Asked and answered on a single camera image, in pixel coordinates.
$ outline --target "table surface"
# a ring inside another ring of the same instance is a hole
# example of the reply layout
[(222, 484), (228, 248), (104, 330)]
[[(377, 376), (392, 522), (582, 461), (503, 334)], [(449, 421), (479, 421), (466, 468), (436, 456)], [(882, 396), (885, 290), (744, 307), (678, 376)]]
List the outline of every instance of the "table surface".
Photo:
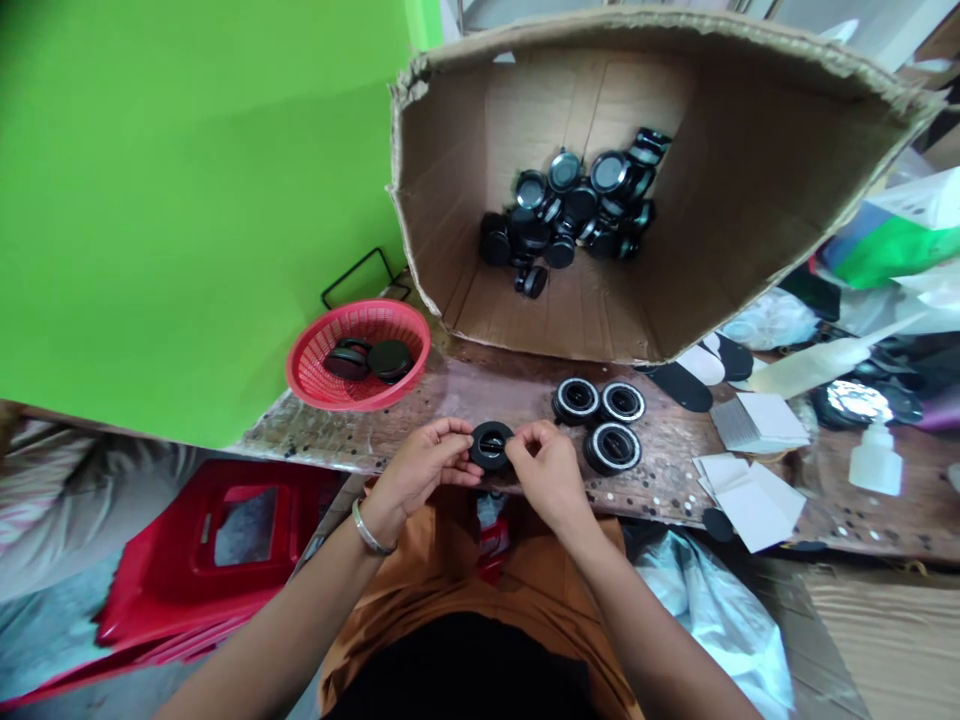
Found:
[[(405, 282), (412, 284), (409, 277)], [(408, 302), (427, 317), (433, 347), (417, 388), (387, 410), (331, 413), (286, 392), (232, 452), (260, 458), (379, 473), (414, 428), (455, 416), (475, 425), (499, 420), (517, 427), (551, 418), (551, 393), (577, 375), (598, 386), (624, 380), (647, 402), (634, 429), (643, 459), (630, 472), (597, 475), (580, 454), (580, 469), (597, 512), (703, 527), (703, 511), (714, 504), (697, 482), (692, 458), (724, 452), (709, 414), (684, 410), (652, 381), (629, 367), (515, 353), (447, 334), (424, 309), (414, 290)], [(733, 397), (726, 384), (712, 388), (715, 401)], [(821, 541), (838, 550), (960, 563), (960, 494), (946, 469), (960, 461), (960, 442), (909, 427), (894, 428), (904, 460), (903, 494), (888, 497), (847, 482), (850, 451), (860, 434), (818, 428), (812, 408), (793, 402), (811, 431), (811, 446), (770, 465), (808, 501), (790, 542)], [(562, 428), (579, 448), (584, 428)], [(519, 493), (515, 476), (490, 478), (488, 486)]]

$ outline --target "finger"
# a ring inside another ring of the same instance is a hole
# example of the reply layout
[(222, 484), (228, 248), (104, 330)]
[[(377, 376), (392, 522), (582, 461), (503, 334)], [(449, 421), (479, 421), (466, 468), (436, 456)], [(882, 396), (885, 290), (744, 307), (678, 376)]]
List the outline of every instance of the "finger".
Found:
[(469, 450), (471, 445), (473, 445), (473, 437), (470, 435), (447, 435), (439, 445), (427, 450), (427, 457), (434, 467), (442, 467), (451, 459), (460, 457), (460, 453)]
[(537, 420), (528, 423), (514, 432), (514, 436), (523, 440), (524, 445), (531, 445), (535, 442), (546, 445), (550, 438), (561, 434), (557, 426), (549, 420)]
[(469, 435), (473, 432), (473, 425), (460, 418), (440, 418), (424, 425), (423, 430), (429, 435), (436, 435), (440, 440), (443, 440), (445, 435), (451, 433)]
[(443, 485), (461, 485), (463, 487), (476, 487), (480, 484), (480, 478), (470, 473), (465, 473), (456, 468), (444, 468), (440, 471), (440, 482)]
[(479, 465), (473, 464), (472, 462), (458, 460), (454, 467), (457, 468), (457, 470), (462, 470), (463, 472), (470, 473), (471, 475), (483, 477), (483, 468)]
[(522, 437), (517, 435), (507, 440), (507, 446), (504, 448), (504, 451), (507, 453), (507, 458), (510, 460), (513, 469), (517, 471), (518, 475), (522, 474), (525, 468), (530, 467), (536, 462), (530, 454), (530, 451), (527, 450), (526, 442), (524, 442)]

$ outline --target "white plastic bag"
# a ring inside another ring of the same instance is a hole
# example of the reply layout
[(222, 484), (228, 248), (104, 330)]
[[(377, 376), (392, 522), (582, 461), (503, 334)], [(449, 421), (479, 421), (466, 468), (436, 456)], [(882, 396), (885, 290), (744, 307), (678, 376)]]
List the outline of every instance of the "white plastic bag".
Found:
[(737, 315), (720, 333), (751, 350), (773, 350), (806, 342), (817, 329), (817, 316), (796, 297), (773, 288)]

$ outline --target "plastic bottle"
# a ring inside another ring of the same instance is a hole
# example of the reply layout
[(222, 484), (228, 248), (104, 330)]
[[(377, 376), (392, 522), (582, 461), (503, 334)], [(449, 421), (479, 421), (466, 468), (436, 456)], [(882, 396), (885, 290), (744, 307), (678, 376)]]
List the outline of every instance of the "plastic bottle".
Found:
[(899, 495), (902, 475), (903, 458), (894, 452), (893, 435), (881, 418), (874, 418), (850, 453), (850, 484), (884, 495)]
[(870, 357), (870, 347), (893, 335), (925, 313), (887, 325), (862, 338), (840, 338), (810, 347), (761, 368), (750, 376), (747, 387), (753, 392), (779, 395), (789, 400), (807, 390), (836, 380)]

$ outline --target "silver rim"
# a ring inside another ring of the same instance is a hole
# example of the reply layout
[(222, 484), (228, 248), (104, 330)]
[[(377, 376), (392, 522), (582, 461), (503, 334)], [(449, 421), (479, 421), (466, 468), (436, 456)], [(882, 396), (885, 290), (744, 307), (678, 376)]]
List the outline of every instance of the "silver rim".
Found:
[[(616, 390), (626, 390), (635, 398), (637, 398), (636, 412), (631, 413), (630, 415), (624, 415), (611, 404), (610, 395)], [(641, 418), (644, 411), (647, 409), (647, 403), (644, 402), (643, 395), (640, 394), (640, 391), (630, 383), (610, 383), (603, 389), (603, 407), (610, 415), (614, 417), (617, 422), (632, 423)]]
[[(582, 384), (584, 389), (590, 393), (590, 404), (584, 410), (571, 407), (563, 399), (566, 389), (574, 384)], [(593, 383), (587, 382), (583, 378), (567, 378), (560, 383), (560, 387), (557, 388), (557, 403), (559, 403), (560, 407), (562, 407), (565, 412), (573, 415), (574, 417), (588, 417), (593, 415), (597, 411), (597, 408), (600, 407), (600, 393), (597, 392), (597, 389), (593, 386)]]
[[(622, 462), (616, 463), (609, 459), (604, 453), (600, 452), (600, 436), (607, 430), (614, 430), (618, 433), (622, 433), (623, 437), (627, 438), (627, 441), (631, 446), (630, 459)], [(640, 440), (629, 428), (625, 428), (620, 423), (604, 423), (590, 435), (590, 449), (593, 450), (593, 454), (602, 459), (604, 463), (615, 470), (624, 472), (635, 466), (640, 462)]]

